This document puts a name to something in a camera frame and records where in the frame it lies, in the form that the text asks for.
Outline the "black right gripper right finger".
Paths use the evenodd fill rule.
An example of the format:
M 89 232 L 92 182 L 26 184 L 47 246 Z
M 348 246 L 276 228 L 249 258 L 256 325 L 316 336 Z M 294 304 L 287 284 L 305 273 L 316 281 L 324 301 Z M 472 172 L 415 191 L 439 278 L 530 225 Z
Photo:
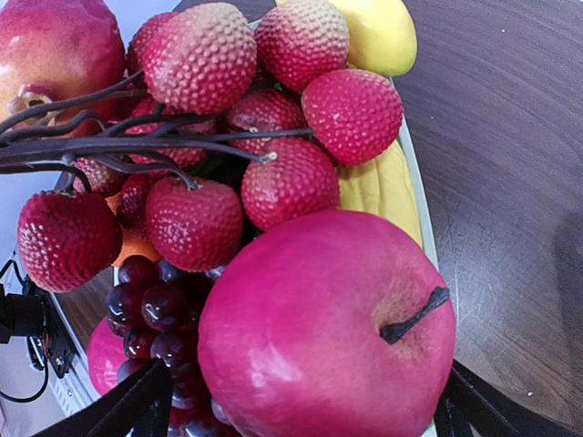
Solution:
M 439 437 L 554 436 L 577 434 L 512 401 L 458 361 L 453 363 L 435 412 Z

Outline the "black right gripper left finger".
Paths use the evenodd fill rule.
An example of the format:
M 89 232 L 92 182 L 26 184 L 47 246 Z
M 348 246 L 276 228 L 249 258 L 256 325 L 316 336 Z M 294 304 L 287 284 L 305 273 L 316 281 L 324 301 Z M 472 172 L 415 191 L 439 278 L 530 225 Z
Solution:
M 168 368 L 153 359 L 99 400 L 36 436 L 165 436 L 172 392 Z

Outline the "beige perforated plastic basket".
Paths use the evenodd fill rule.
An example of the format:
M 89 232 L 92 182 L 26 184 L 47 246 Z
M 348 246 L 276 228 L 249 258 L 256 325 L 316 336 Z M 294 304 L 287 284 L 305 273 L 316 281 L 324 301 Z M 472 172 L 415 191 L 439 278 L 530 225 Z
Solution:
M 399 131 L 398 141 L 404 156 L 407 159 L 411 185 L 414 190 L 414 197 L 417 206 L 418 226 L 423 239 L 423 250 L 434 266 L 439 269 L 437 251 L 435 246 L 434 232 L 431 216 L 427 205 L 424 191 L 424 183 L 418 165 L 417 156 L 414 150 L 414 142 L 411 138 L 407 120 L 404 117 Z M 48 301 L 56 310 L 56 318 L 65 326 L 65 333 L 77 347 L 77 353 L 73 359 L 73 365 L 63 378 L 56 376 L 54 372 L 49 377 L 49 387 L 53 392 L 56 401 L 65 416 L 79 412 L 86 408 L 93 401 L 99 399 L 100 395 L 94 390 L 88 377 L 87 355 L 83 350 L 74 328 L 67 319 L 66 312 L 58 299 L 58 296 L 50 293 Z

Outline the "red lychee bunch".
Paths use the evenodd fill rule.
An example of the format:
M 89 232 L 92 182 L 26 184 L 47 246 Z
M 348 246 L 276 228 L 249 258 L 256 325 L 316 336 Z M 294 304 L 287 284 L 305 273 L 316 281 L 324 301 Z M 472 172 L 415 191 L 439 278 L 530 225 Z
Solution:
M 144 203 L 160 256 L 200 273 L 235 256 L 246 221 L 264 230 L 338 208 L 337 168 L 392 145 L 404 108 L 390 79 L 331 75 L 288 87 L 260 58 L 260 23 L 224 2 L 157 15 L 117 84 L 10 104 L 2 172 L 69 175 L 19 214 L 18 253 L 39 288 L 71 292 L 112 265 L 122 212 L 106 198 L 119 192 Z

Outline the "dark red fruit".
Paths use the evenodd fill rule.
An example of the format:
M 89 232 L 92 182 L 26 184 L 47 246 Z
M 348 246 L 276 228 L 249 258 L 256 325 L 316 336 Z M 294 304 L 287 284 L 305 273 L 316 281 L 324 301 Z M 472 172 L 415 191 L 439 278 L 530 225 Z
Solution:
M 1 8 L 1 118 L 18 97 L 80 97 L 113 86 L 125 45 L 103 1 L 9 1 Z

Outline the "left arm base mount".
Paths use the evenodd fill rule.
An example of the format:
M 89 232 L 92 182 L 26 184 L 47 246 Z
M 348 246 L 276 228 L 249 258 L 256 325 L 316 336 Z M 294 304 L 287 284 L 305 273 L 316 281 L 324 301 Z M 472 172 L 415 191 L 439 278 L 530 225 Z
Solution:
M 69 373 L 77 347 L 49 292 L 39 288 L 29 276 L 22 275 L 15 259 L 5 263 L 1 275 L 10 269 L 22 286 L 22 292 L 12 294 L 1 290 L 1 342 L 7 344 L 13 338 L 26 339 L 32 363 L 44 373 L 44 379 L 40 389 L 31 396 L 16 397 L 2 392 L 1 398 L 25 404 L 40 398 L 48 388 L 51 374 L 62 379 Z

